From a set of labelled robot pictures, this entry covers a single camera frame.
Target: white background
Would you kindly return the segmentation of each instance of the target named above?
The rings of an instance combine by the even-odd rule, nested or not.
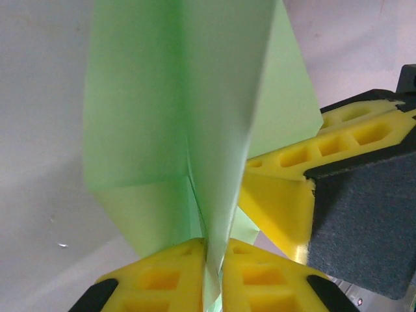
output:
[[[416,1],[286,4],[321,106],[395,90],[416,63]],[[91,11],[92,0],[0,0],[0,311],[67,311],[136,259],[82,185]]]

